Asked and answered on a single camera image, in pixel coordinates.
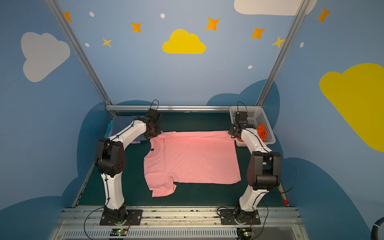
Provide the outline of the white plastic laundry basket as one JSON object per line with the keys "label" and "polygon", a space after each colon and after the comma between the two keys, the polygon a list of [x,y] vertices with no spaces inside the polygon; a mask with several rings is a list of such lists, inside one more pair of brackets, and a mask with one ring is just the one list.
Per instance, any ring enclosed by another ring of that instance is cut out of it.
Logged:
{"label": "white plastic laundry basket", "polygon": [[236,113],[237,112],[247,112],[247,121],[248,124],[259,127],[260,125],[264,125],[266,129],[266,140],[264,143],[266,145],[272,145],[276,142],[275,135],[273,133],[270,122],[263,110],[262,107],[259,106],[232,106],[229,108],[231,123],[234,124],[236,121]]}

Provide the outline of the pink t shirt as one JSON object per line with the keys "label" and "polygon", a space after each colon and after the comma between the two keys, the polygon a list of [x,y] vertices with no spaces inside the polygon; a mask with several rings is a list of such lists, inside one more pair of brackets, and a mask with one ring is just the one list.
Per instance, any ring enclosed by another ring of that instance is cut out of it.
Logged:
{"label": "pink t shirt", "polygon": [[225,131],[166,132],[150,143],[144,175],[154,198],[173,194],[177,183],[232,185],[241,181],[235,141]]}

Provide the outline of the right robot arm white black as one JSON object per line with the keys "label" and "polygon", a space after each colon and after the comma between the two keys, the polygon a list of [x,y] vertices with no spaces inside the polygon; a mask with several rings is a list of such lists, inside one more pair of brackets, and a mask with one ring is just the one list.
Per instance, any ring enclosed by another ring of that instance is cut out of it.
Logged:
{"label": "right robot arm white black", "polygon": [[267,147],[255,128],[248,124],[232,124],[229,135],[242,140],[251,153],[247,170],[248,186],[234,209],[235,221],[244,225],[255,222],[257,206],[281,182],[281,155]]}

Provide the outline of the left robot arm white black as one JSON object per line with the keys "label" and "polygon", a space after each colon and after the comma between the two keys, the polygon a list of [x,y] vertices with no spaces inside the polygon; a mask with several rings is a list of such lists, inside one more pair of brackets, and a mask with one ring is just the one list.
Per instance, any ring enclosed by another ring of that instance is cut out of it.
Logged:
{"label": "left robot arm white black", "polygon": [[98,141],[95,167],[104,183],[104,225],[122,225],[128,218],[126,201],[122,190],[122,173],[126,167],[125,149],[136,138],[143,135],[147,140],[161,133],[159,114],[136,117],[127,127],[109,138]]}

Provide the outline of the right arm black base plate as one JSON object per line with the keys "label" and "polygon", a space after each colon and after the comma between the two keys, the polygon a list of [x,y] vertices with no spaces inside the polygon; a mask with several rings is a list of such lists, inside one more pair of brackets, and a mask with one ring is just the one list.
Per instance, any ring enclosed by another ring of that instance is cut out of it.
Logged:
{"label": "right arm black base plate", "polygon": [[235,209],[220,209],[219,217],[222,225],[260,225],[260,215],[257,210],[245,212]]}

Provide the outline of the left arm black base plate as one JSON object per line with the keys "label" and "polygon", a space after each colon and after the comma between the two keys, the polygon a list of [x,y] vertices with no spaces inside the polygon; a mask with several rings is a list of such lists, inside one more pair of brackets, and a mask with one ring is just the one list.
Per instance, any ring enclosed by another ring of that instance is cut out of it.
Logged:
{"label": "left arm black base plate", "polygon": [[142,210],[105,209],[102,213],[100,226],[138,226],[141,223],[142,214]]}

